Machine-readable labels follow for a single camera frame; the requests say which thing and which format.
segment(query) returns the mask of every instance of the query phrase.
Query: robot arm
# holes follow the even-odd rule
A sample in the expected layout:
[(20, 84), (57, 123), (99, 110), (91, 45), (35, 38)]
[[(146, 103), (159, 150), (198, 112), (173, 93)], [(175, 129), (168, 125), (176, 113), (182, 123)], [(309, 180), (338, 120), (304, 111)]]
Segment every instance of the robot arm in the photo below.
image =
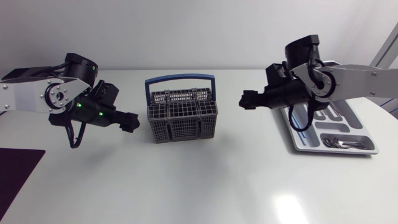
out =
[[(18, 68), (6, 75), (1, 84), (2, 110), (49, 113), (49, 121), (67, 130), (70, 146), (80, 145), (86, 124), (106, 127), (120, 124), (132, 133), (139, 127), (138, 115), (123, 113), (113, 105), (119, 90), (100, 80), (93, 88), (98, 66), (77, 54), (67, 54), (65, 63), (55, 67)], [(74, 140), (71, 121), (81, 122)]]
[[(310, 35), (287, 45), (287, 61), (266, 69), (268, 86), (264, 93), (245, 90), (239, 105), (246, 110), (257, 106), (289, 107), (290, 125), (296, 131), (305, 131), (312, 123), (313, 113), (325, 109), (329, 102), (362, 96), (398, 96), (398, 69), (322, 62), (318, 44), (318, 36)], [(291, 117), (294, 106), (304, 103), (308, 104), (308, 123), (298, 128)]]

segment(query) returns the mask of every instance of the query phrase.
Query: black cable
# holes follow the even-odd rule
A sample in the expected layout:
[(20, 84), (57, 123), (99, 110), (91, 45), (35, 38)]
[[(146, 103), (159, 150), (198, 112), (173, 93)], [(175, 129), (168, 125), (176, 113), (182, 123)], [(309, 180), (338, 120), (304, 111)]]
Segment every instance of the black cable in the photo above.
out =
[(319, 64), (321, 64), (322, 67), (325, 66), (325, 63), (323, 63), (319, 58), (315, 58), (314, 60), (315, 60), (316, 62), (318, 62)]
[(32, 73), (30, 76), (31, 77), (35, 77), (37, 75), (40, 75), (41, 73), (52, 72), (52, 71), (55, 71), (55, 70), (60, 70), (61, 68), (65, 68), (68, 65), (69, 65), (69, 62), (65, 62), (65, 63), (62, 63), (62, 64), (57, 65), (57, 66), (53, 66), (53, 67), (50, 67), (50, 68), (44, 68), (44, 69), (41, 69), (39, 71), (36, 71), (36, 72)]
[(86, 123), (85, 122), (81, 123), (80, 130), (79, 130), (79, 135), (76, 138), (76, 142), (74, 142), (74, 139), (73, 139), (75, 137), (75, 133), (73, 132), (72, 124), (71, 123), (67, 124), (65, 126), (65, 129), (67, 130), (70, 147), (72, 149), (75, 149), (75, 148), (79, 147), (79, 145), (81, 143), (81, 140), (83, 139), (83, 134), (85, 133)]
[(314, 112), (314, 111), (310, 111), (310, 109), (308, 109), (308, 113), (307, 113), (307, 116), (308, 116), (308, 123), (307, 123), (307, 125), (306, 125), (304, 128), (298, 128), (298, 127), (296, 127), (296, 126), (293, 124), (293, 121), (292, 121), (293, 109), (294, 109), (294, 106), (290, 106), (290, 107), (289, 107), (289, 123), (290, 123), (290, 126), (291, 126), (295, 131), (298, 131), (298, 132), (306, 131), (308, 128), (310, 128), (310, 126), (311, 126), (311, 124), (312, 124), (313, 112)]

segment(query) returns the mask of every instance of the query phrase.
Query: cutlery basket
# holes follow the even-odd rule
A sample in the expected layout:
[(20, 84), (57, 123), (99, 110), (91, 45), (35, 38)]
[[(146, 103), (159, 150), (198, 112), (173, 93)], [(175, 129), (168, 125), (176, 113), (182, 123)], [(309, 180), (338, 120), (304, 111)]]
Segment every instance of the cutlery basket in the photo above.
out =
[[(288, 108), (280, 109), (288, 126), (293, 144), (298, 151), (308, 152), (334, 152), (343, 154), (377, 154), (379, 149), (375, 145), (369, 131), (364, 127), (361, 120), (351, 109), (347, 101), (335, 101), (333, 106), (316, 111), (312, 125), (306, 131), (298, 133), (290, 127), (288, 119)], [(298, 105), (294, 107), (293, 122), (296, 126), (305, 126), (307, 123), (307, 107)], [(363, 143), (367, 149), (340, 149), (328, 147), (325, 138), (338, 138), (342, 141), (355, 141)]]
[[(204, 79), (210, 88), (149, 91), (149, 85), (178, 79)], [(145, 81), (148, 121), (156, 143), (213, 138), (217, 120), (216, 85), (213, 75), (178, 74)]]

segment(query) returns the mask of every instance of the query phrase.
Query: white wall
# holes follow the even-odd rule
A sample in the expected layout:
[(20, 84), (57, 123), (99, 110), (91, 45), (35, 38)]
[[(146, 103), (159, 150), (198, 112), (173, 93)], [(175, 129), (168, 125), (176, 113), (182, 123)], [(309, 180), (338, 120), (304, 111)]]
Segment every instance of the white wall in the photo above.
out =
[(289, 42), (320, 35), (321, 57), (369, 64), (398, 1), (3, 0), (0, 76), (67, 52), (100, 69), (266, 68)]

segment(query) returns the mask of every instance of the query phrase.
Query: gray plastic basket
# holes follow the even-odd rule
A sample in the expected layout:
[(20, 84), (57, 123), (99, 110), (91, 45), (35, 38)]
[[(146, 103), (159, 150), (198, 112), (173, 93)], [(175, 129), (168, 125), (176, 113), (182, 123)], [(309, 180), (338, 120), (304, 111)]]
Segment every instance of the gray plastic basket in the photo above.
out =
[[(210, 80), (211, 89), (192, 88), (149, 93), (150, 84), (187, 78)], [(214, 137), (218, 111), (213, 75), (166, 75), (146, 80), (145, 85), (148, 121), (156, 143)]]

